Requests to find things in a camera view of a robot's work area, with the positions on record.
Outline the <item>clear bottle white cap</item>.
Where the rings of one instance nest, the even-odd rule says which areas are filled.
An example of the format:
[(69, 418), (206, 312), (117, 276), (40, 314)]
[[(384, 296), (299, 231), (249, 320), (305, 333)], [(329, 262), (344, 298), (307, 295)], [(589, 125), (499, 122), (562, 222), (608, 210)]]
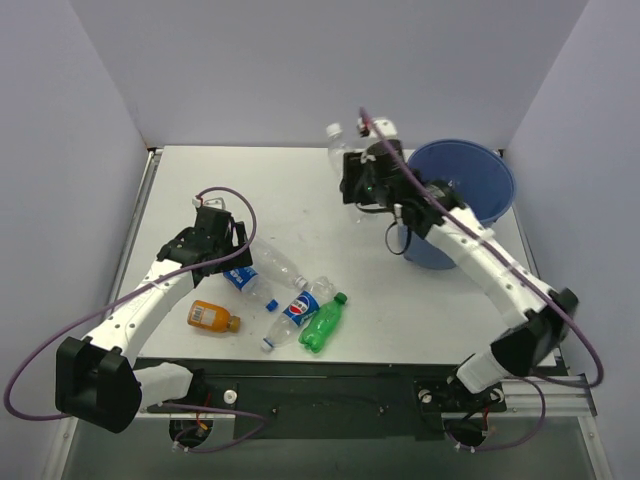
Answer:
[[(342, 168), (343, 168), (343, 155), (346, 152), (352, 152), (354, 147), (347, 142), (346, 136), (344, 135), (344, 131), (339, 123), (332, 123), (326, 127), (326, 134), (328, 137), (328, 148), (327, 155), (330, 162), (330, 165), (338, 178), (339, 181), (339, 191), (340, 191), (340, 182), (342, 180)], [(399, 142), (397, 150), (400, 152), (400, 155), (403, 156), (403, 148), (402, 144)], [(362, 208), (358, 207), (354, 204), (349, 204), (347, 206), (347, 211), (349, 212), (349, 216), (352, 221), (355, 223), (360, 223), (364, 220), (366, 215), (374, 215), (379, 213), (387, 213), (387, 210), (384, 208)]]

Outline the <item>green plastic bottle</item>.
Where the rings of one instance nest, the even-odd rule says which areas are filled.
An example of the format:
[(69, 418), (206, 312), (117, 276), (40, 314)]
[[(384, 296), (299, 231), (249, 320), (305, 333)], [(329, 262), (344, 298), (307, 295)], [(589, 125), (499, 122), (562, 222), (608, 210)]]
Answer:
[(348, 297), (338, 292), (334, 298), (324, 304), (311, 318), (309, 324), (299, 335), (299, 343), (312, 353), (320, 353), (328, 339), (339, 325)]

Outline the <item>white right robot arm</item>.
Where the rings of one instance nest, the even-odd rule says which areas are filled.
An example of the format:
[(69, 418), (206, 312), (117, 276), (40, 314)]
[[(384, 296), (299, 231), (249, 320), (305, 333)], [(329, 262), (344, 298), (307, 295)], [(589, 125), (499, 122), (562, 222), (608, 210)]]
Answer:
[(395, 161), (400, 155), (397, 139), (375, 141), (365, 150), (328, 151), (344, 203), (393, 214), (448, 256), (500, 313), (505, 331), (459, 364), (447, 383), (449, 402), (468, 409), (507, 377), (532, 375), (566, 338), (578, 299), (570, 289), (555, 290), (528, 273), (477, 219), (453, 181), (401, 168)]

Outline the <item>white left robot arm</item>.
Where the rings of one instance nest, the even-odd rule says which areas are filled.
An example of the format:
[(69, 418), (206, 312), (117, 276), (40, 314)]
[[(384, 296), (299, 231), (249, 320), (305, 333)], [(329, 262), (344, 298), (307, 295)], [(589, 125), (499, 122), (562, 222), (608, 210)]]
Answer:
[(200, 408), (204, 384), (174, 363), (136, 369), (151, 334), (201, 281), (250, 265), (246, 227), (226, 210), (201, 206), (195, 223), (159, 250), (137, 289), (83, 339), (66, 338), (56, 352), (55, 406), (112, 433), (137, 413), (172, 400), (181, 410)]

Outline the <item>blue plastic bin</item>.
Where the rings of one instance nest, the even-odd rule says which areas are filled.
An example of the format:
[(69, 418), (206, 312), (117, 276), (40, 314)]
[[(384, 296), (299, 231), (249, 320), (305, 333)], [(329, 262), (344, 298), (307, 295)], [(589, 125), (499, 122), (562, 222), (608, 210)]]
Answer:
[(516, 181), (493, 151), (477, 143), (443, 139), (416, 149), (408, 165), (425, 180), (444, 180), (474, 211), (484, 227), (492, 226), (511, 207)]

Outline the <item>small Pepsi bottle blue cap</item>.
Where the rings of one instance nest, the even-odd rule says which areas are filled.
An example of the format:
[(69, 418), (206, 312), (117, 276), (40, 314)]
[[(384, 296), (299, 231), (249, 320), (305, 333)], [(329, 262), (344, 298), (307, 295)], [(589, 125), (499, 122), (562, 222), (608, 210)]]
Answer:
[(223, 277), (244, 297), (268, 312), (279, 307), (269, 282), (252, 267), (240, 267), (223, 273)]

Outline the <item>orange juice bottle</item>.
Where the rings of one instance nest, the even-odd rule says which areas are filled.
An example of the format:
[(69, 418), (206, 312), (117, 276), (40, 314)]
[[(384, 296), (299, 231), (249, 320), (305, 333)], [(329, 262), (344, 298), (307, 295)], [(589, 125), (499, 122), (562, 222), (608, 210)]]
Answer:
[(187, 323), (214, 333), (237, 333), (241, 319), (221, 306), (196, 300), (189, 310)]

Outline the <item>large Pepsi bottle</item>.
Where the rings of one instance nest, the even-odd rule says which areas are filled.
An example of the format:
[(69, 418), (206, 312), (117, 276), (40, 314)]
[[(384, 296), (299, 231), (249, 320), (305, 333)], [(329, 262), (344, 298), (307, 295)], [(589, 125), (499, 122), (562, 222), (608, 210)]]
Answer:
[(335, 293), (334, 284), (326, 276), (318, 277), (308, 283), (279, 314), (261, 340), (261, 350), (270, 353), (293, 341), (301, 327), (329, 302)]

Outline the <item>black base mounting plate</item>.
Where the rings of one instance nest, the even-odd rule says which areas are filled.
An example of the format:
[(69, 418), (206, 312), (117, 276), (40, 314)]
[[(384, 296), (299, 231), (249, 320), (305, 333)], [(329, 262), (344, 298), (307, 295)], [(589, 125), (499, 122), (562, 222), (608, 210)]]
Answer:
[(444, 415), (502, 413), (495, 384), (477, 396), (449, 384), (450, 365), (184, 360), (195, 384), (186, 398), (154, 413), (196, 406), (238, 410), (240, 437), (266, 418), (262, 439), (343, 440), (412, 436), (439, 440)]

